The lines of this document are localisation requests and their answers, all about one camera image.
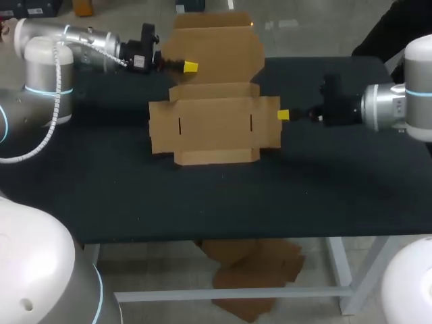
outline cardboard flap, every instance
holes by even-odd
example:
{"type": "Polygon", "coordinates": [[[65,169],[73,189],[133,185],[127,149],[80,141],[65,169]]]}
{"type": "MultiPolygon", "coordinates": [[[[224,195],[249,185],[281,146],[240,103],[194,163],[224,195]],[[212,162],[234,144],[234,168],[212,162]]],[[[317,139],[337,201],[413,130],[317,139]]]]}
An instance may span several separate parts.
{"type": "Polygon", "coordinates": [[[174,152],[180,145],[179,113],[168,101],[149,103],[148,131],[153,154],[174,152]]]}
{"type": "Polygon", "coordinates": [[[254,100],[252,129],[255,147],[281,147],[282,122],[277,118],[279,109],[279,97],[259,97],[254,100]]]}
{"type": "Polygon", "coordinates": [[[252,20],[246,12],[187,13],[177,16],[174,22],[174,29],[240,27],[250,26],[251,23],[252,20]]]}
{"type": "Polygon", "coordinates": [[[173,76],[179,84],[249,82],[265,64],[264,47],[250,26],[174,30],[162,56],[198,63],[197,73],[173,76]]]}
{"type": "Polygon", "coordinates": [[[253,83],[185,84],[169,89],[169,100],[259,97],[253,83]]]}
{"type": "Polygon", "coordinates": [[[280,147],[279,97],[150,103],[153,153],[280,147]]]}

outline person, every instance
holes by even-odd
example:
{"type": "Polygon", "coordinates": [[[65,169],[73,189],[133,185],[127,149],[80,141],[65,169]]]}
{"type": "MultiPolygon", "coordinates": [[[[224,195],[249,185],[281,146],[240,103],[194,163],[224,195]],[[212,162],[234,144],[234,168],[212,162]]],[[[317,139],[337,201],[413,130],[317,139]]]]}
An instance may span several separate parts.
{"type": "MultiPolygon", "coordinates": [[[[374,56],[384,63],[416,38],[432,34],[432,0],[397,0],[381,17],[352,56],[374,56]]],[[[391,73],[396,84],[404,83],[404,66],[391,73]]]]}

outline black table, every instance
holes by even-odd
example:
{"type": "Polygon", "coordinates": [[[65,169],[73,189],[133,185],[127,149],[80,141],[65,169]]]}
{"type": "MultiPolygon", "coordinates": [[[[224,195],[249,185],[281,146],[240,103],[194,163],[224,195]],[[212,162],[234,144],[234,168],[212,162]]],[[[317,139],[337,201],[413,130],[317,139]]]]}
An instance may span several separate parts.
{"type": "MultiPolygon", "coordinates": [[[[282,108],[307,109],[328,72],[346,93],[389,82],[371,58],[267,59],[256,82],[282,108]]],[[[282,149],[256,163],[178,167],[151,155],[147,126],[147,102],[172,85],[166,76],[83,72],[76,85],[72,123],[39,156],[0,166],[0,189],[82,243],[432,232],[432,160],[405,134],[300,121],[284,124],[282,149]]]]}

